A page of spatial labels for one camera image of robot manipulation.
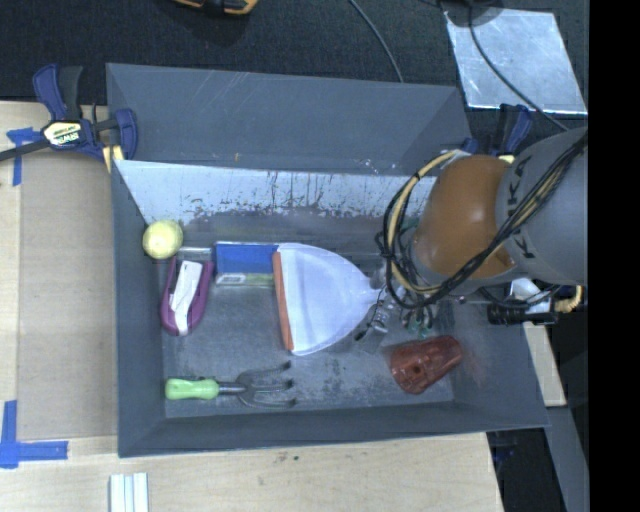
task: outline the wire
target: wire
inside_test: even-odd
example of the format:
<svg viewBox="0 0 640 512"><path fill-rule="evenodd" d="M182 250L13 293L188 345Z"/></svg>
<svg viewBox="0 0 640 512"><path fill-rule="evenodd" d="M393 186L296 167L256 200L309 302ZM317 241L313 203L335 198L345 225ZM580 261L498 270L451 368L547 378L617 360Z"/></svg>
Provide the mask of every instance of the wire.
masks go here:
<svg viewBox="0 0 640 512"><path fill-rule="evenodd" d="M433 7L438 10L442 10L442 5L440 5L440 1L437 4L432 4L431 2L427 2L427 0L420 0L421 4L428 5L429 7Z"/></svg>
<svg viewBox="0 0 640 512"><path fill-rule="evenodd" d="M487 248L471 258L457 272L439 285L425 286L424 284L416 282L415 276L417 270L415 270L411 256L402 254L404 249L399 245L399 233L401 233L400 228L404 222L404 214L411 191L416 183L437 165L449 162L458 152L449 151L434 158L411 176L389 202L383 217L382 232L376 235L375 238L382 257L387 260L387 289L396 303L406 309L417 309L429 304L435 304L438 300L449 295L455 288L470 278L514 232L520 229L525 222L531 220L544 207L552 197L574 159L583 154L587 146L588 131L585 131L578 141L556 158L549 169L536 182L534 187L525 195L509 218L498 229L497 234ZM391 283L393 278L409 292L408 299L406 296L401 299L394 292Z"/></svg>
<svg viewBox="0 0 640 512"><path fill-rule="evenodd" d="M518 96L524 102L529 104L529 106L531 106L536 112L540 113L547 121L553 123L555 126L560 128L562 131L566 132L568 130L568 128L565 125L563 125L561 122L557 121L556 119L554 119L553 117L548 115L540 106L538 106L533 100L531 100L531 98L525 96L525 94L522 91L520 91L515 85L513 85L509 81L509 79L507 79L507 77L504 76L500 72L500 70L495 66L495 64L491 61L491 59L489 59L489 56L486 54L486 52L484 51L484 49L480 45L480 42L478 41L478 36L476 35L476 31L473 28L473 6L474 6L474 4L476 4L476 2L472 1L472 2L469 3L469 22L468 22L469 31L471 32L471 38L473 39L473 43L475 44L476 48L480 52L480 55L482 56L484 61L492 69L492 71L496 74L496 76L500 80L502 80L502 82L504 82L504 84L509 89L511 89L514 94L516 94L516 96Z"/></svg>
<svg viewBox="0 0 640 512"><path fill-rule="evenodd" d="M362 8L357 4L356 0L349 0L349 3L351 5L353 5L353 7L356 9L356 11L358 11L360 16L362 16L362 19L364 19L364 21L367 22L367 25L369 25L369 28L376 35L376 37L378 38L378 41L380 41L380 44L382 45L382 48L384 48L384 51L386 52L387 57L389 57L389 60L391 61L391 64L393 65L393 69L395 70L396 75L398 75L398 80L401 83L404 83L404 78L402 76L402 73L400 72L400 68L398 67L398 64L396 63L396 59L393 57L393 54L391 53L391 50L389 50L389 47L387 46L387 43L385 43L384 38L382 37L380 32L378 32L378 29L376 28L376 26L369 19L369 17L362 10Z"/></svg>

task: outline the purple handle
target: purple handle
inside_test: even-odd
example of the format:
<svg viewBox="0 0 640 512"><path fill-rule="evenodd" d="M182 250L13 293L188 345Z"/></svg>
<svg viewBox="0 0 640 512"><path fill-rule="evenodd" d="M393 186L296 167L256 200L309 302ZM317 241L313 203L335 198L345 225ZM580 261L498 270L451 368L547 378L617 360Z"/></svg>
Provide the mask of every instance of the purple handle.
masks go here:
<svg viewBox="0 0 640 512"><path fill-rule="evenodd" d="M209 296L209 283L211 281L211 276L213 275L214 264L212 261L204 262L204 267L202 269L202 274L200 275L200 281L198 281L198 289L196 290L196 294L193 297L193 301L191 302L191 307L189 308L189 312L187 313L187 325L189 330L187 334L193 331L196 326L202 320L204 316L204 311L207 307L207 297ZM169 305L169 295L171 283L173 282L173 276L176 273L176 257L171 258L171 262L169 263L169 274L167 275L167 284L164 287L164 292L162 293L162 300L160 302L160 320L162 322L162 327L173 336L179 336L180 331L176 325L176 317Z"/></svg>

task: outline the white dustpan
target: white dustpan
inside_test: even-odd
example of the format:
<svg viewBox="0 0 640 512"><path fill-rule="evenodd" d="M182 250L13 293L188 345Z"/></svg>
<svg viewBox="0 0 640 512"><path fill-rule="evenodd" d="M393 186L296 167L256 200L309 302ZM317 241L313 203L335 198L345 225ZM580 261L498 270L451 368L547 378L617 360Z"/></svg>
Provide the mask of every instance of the white dustpan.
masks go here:
<svg viewBox="0 0 640 512"><path fill-rule="evenodd" d="M282 337L295 355L347 336L380 292L349 260L319 247L280 244L273 261Z"/></svg>

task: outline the metal plate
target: metal plate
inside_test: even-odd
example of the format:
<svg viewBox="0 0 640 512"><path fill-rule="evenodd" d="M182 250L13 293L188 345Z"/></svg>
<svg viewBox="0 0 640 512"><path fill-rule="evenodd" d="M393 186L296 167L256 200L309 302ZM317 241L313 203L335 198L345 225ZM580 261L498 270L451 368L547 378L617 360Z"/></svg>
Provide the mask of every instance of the metal plate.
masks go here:
<svg viewBox="0 0 640 512"><path fill-rule="evenodd" d="M447 29L470 107L524 103L487 65L467 26L447 16ZM545 112L587 114L552 13L491 8L474 20L474 31L494 66Z"/></svg>

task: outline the yellow ball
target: yellow ball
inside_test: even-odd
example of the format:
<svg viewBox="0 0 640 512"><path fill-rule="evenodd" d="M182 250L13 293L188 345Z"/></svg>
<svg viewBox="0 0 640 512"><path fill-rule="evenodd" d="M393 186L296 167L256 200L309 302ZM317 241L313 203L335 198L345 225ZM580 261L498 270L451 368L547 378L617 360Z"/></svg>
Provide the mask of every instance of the yellow ball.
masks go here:
<svg viewBox="0 0 640 512"><path fill-rule="evenodd" d="M142 235L142 248L157 260L171 258L182 246L182 228L173 220L158 220L149 224Z"/></svg>

